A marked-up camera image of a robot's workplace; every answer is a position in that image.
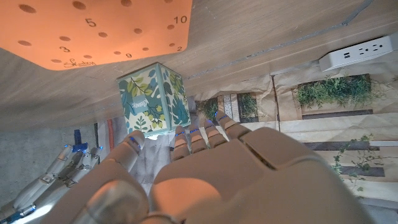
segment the robotic hand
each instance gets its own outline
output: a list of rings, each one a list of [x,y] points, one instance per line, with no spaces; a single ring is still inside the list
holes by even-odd
[[[75,146],[66,145],[43,175],[1,208],[0,223],[29,223],[38,218],[38,215],[46,214],[69,188],[94,167],[100,158],[101,148],[94,147],[86,152],[87,143],[79,144],[73,153]],[[64,167],[72,154],[69,164]]]
[[[144,147],[134,131],[41,223],[373,223],[304,145],[273,129],[250,131],[221,111],[216,119],[229,141],[209,121],[212,149],[197,127],[189,134],[177,127],[173,162],[157,174],[149,198],[129,175]]]

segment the wooden surface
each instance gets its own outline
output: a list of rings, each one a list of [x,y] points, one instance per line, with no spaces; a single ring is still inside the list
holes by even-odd
[[[339,26],[363,3],[194,0],[186,51],[60,72],[0,49],[0,131],[122,116],[117,77],[153,62],[180,73],[187,94],[194,95],[398,31],[396,0],[373,1]]]

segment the clock number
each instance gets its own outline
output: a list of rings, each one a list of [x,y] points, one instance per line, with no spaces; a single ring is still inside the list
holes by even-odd
[[[176,16],[176,17],[174,17],[174,19],[175,19],[175,23],[176,24],[178,24],[178,16]],[[180,18],[180,22],[181,23],[186,23],[187,22],[187,17],[186,16],[182,16],[181,18]]]
[[[186,16],[181,17],[181,23],[186,23],[186,22],[187,22],[187,17]]]
[[[93,22],[92,19],[86,19],[86,22],[91,27],[96,27],[97,26],[97,24],[95,22]]]
[[[70,52],[69,49],[67,49],[66,47],[60,47],[61,50],[63,50],[64,52]]]

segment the white power strip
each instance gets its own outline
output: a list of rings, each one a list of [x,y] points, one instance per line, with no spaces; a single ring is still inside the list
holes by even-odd
[[[398,32],[341,50],[330,52],[319,60],[321,71],[371,60],[397,50]]]

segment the brown paper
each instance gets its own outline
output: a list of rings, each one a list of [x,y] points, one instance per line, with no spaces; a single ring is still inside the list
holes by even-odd
[[[203,101],[220,95],[249,92],[256,94],[257,105],[259,107],[259,121],[276,121],[277,108],[270,75],[263,75],[258,78],[207,91],[196,95],[194,99],[195,101]]]
[[[321,108],[301,108],[299,103],[293,100],[299,84],[324,80],[326,77],[338,78],[347,75],[370,74],[372,85],[376,91],[384,96],[376,99],[370,105],[364,107],[347,105],[345,108],[337,104],[324,104]],[[332,113],[340,111],[368,110],[374,114],[398,112],[398,52],[392,52],[382,57],[367,62],[337,68],[327,72],[321,72],[319,64],[312,62],[307,68],[300,68],[291,72],[278,74],[274,77],[275,89],[279,104],[281,121],[302,119],[304,114]]]

